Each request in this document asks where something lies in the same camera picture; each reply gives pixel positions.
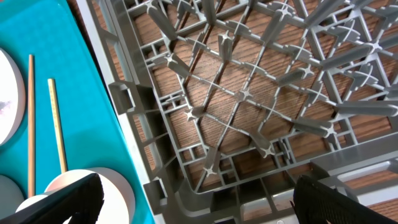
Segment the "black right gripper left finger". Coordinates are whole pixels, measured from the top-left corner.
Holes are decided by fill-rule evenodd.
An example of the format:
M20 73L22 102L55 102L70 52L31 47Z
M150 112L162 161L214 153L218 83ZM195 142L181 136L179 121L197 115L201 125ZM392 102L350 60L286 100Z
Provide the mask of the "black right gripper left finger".
M48 197L9 215L1 224L96 223L104 204L97 173L91 173Z

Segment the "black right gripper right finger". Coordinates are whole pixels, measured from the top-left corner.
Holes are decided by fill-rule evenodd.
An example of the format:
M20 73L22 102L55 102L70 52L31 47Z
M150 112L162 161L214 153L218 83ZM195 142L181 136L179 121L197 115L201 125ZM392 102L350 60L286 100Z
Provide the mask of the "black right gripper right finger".
M290 203L300 224L395 224L307 175L298 178Z

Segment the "grey bowl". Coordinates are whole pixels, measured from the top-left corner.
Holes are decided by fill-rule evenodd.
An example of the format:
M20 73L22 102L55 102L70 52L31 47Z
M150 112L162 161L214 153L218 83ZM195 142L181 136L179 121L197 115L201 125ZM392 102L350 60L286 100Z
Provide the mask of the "grey bowl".
M4 175L1 175L0 184L0 212L3 219L15 213L24 201L24 196L18 185Z

